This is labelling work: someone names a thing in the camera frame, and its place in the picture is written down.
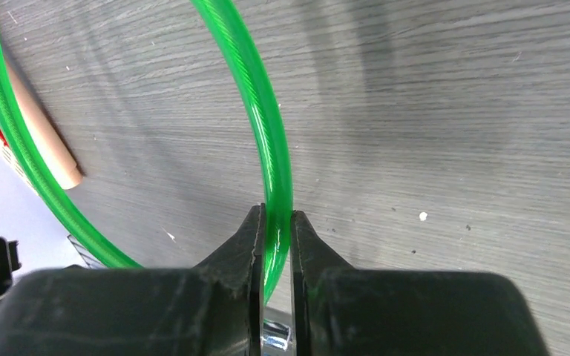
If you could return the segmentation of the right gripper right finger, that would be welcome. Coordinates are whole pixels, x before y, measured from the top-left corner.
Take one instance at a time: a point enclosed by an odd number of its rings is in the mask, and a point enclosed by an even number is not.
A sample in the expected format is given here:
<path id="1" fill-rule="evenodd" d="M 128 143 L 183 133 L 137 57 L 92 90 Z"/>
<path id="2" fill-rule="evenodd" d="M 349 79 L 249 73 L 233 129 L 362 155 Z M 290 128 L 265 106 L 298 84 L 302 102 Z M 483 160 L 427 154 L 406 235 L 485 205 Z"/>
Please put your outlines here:
<path id="1" fill-rule="evenodd" d="M 547 355 L 520 290 L 492 273 L 357 269 L 291 219 L 297 355 Z"/>

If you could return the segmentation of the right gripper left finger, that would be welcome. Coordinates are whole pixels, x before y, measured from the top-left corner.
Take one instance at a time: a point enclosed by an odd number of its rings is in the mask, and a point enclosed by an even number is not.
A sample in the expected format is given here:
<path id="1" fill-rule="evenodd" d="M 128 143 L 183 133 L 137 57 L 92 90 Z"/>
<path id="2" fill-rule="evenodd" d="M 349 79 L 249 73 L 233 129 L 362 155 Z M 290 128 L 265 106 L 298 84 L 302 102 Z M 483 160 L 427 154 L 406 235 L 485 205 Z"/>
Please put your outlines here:
<path id="1" fill-rule="evenodd" d="M 259 355 L 266 209 L 191 268 L 61 268 L 0 303 L 0 355 Z"/>

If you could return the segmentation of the green cable bike lock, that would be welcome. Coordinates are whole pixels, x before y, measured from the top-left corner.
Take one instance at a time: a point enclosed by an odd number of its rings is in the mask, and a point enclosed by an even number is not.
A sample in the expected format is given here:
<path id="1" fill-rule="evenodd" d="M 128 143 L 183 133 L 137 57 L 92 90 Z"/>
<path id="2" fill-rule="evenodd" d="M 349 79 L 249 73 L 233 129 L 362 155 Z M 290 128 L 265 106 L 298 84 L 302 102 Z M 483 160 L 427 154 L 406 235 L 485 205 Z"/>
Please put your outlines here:
<path id="1" fill-rule="evenodd" d="M 263 215 L 266 220 L 266 234 L 262 238 L 264 256 L 256 258 L 255 264 L 262 268 L 261 302 L 265 303 L 275 290 L 290 247 L 293 190 L 286 134 L 263 62 L 236 7 L 230 1 L 196 1 L 194 7 L 229 66 L 255 135 L 265 190 Z M 108 242 L 82 216 L 49 171 L 15 100 L 5 70 L 1 41 L 0 126 L 32 186 L 58 221 L 114 272 L 137 274 L 140 271 L 137 263 Z"/>

